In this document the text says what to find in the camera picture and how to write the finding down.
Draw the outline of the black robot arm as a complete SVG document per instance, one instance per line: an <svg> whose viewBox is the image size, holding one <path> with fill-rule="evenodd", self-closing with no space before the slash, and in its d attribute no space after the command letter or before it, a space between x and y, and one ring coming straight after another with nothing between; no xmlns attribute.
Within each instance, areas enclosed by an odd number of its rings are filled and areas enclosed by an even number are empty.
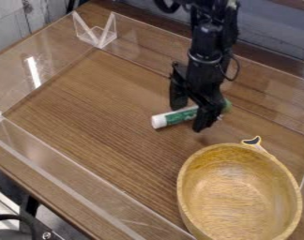
<svg viewBox="0 0 304 240"><path fill-rule="evenodd" d="M197 105L193 131L211 128L227 108L221 84L233 81L228 75L231 62L240 66L233 55L239 38L239 0L153 0L165 13L173 14L180 8L191 13L192 47L189 63L173 62L170 75L170 106L175 111L188 106L189 100Z"/></svg>

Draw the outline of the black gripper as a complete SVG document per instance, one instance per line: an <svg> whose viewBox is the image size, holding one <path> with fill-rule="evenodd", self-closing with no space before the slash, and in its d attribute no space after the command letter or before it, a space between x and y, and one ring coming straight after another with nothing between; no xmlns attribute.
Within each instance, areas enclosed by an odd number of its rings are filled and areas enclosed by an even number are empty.
<svg viewBox="0 0 304 240"><path fill-rule="evenodd" d="M170 76L170 107L175 111L188 106L189 99L199 105L193 131L201 132L217 121L225 109L220 90L224 76L220 71L223 54L203 57L189 53L189 64L173 62Z"/></svg>

